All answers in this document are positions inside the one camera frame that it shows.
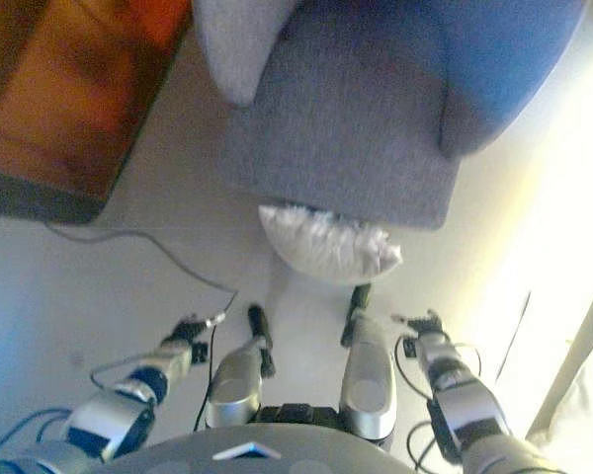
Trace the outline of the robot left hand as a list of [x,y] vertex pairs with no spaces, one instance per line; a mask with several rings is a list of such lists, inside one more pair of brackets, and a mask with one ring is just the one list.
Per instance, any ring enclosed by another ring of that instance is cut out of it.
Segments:
[[215,328],[224,319],[224,312],[216,313],[205,319],[199,319],[195,314],[184,317],[176,324],[173,331],[162,340],[160,345],[164,346],[168,343],[183,341],[191,346],[198,335],[202,334],[205,330]]

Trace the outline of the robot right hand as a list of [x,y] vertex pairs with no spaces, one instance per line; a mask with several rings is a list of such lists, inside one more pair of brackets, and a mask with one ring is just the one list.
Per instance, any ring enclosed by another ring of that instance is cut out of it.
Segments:
[[428,309],[424,317],[410,318],[402,314],[392,314],[390,319],[395,323],[402,324],[407,328],[410,328],[418,336],[428,333],[443,333],[442,319],[439,314],[432,309]]

